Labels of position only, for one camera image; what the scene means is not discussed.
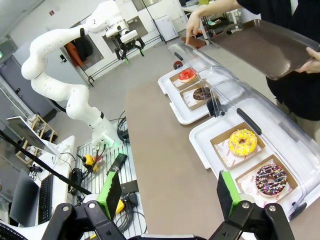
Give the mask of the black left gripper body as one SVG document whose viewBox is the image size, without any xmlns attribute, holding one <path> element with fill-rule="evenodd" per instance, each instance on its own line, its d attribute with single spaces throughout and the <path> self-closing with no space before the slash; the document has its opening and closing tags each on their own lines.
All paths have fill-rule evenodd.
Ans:
<svg viewBox="0 0 320 240">
<path fill-rule="evenodd" d="M 118 37 L 116 39 L 117 44 L 116 44 L 116 49 L 115 53 L 116 54 L 126 54 L 130 50 L 134 49 L 137 47 L 136 41 L 135 40 L 130 40 L 127 43 L 124 43 L 121 41 L 121 39 Z"/>
</svg>

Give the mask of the person's left hand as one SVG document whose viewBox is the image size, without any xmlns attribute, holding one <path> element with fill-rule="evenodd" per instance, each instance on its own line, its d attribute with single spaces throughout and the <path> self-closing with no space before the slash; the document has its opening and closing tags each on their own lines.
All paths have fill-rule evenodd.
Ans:
<svg viewBox="0 0 320 240">
<path fill-rule="evenodd" d="M 300 68 L 297 68 L 295 72 L 297 73 L 307 73 L 307 74 L 314 74 L 320 72 L 320 53 L 313 50 L 310 47 L 306 48 L 307 53 L 309 54 L 312 59 L 308 62 L 306 62 L 303 66 Z"/>
</svg>

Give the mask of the person's right hand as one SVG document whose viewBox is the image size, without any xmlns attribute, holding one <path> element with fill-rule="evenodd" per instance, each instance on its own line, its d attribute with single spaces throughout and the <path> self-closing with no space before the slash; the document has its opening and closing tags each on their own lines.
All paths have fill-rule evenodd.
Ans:
<svg viewBox="0 0 320 240">
<path fill-rule="evenodd" d="M 186 24 L 186 36 L 185 36 L 185 44 L 189 44 L 191 37 L 194 37 L 198 34 L 198 30 L 200 27 L 200 14 L 198 11 L 194 11 Z"/>
</svg>

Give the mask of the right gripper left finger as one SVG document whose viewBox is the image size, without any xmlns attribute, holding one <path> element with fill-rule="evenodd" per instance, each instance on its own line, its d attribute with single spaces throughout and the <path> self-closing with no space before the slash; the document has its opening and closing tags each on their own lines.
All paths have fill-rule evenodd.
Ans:
<svg viewBox="0 0 320 240">
<path fill-rule="evenodd" d="M 43 240 L 80 240 L 95 232 L 99 240 L 124 240 L 114 222 L 122 189 L 117 172 L 110 172 L 96 200 L 73 206 L 59 204 L 43 233 Z"/>
</svg>

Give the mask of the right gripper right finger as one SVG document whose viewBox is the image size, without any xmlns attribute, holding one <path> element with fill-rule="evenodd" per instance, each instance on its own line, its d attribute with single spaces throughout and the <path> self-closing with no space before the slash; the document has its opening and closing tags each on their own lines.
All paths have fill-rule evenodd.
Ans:
<svg viewBox="0 0 320 240">
<path fill-rule="evenodd" d="M 224 221 L 211 240 L 238 240 L 243 233 L 251 233 L 257 240 L 295 238 L 282 206 L 268 203 L 259 207 L 254 201 L 242 199 L 230 172 L 219 172 L 216 191 Z"/>
</svg>

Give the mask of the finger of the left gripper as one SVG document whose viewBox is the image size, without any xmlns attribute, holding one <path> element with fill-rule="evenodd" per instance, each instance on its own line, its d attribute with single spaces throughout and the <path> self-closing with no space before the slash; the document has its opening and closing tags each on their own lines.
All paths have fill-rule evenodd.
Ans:
<svg viewBox="0 0 320 240">
<path fill-rule="evenodd" d="M 145 43 L 141 39 L 141 37 L 137 37 L 136 38 L 134 46 L 135 46 L 136 49 L 139 49 L 139 52 L 140 52 L 141 56 L 144 57 L 145 56 L 145 54 L 144 54 Z"/>
<path fill-rule="evenodd" d="M 125 63 L 129 66 L 130 64 L 129 64 L 129 60 L 127 58 L 128 50 L 127 49 L 120 49 L 119 53 L 120 53 L 120 59 L 124 60 Z"/>
</svg>

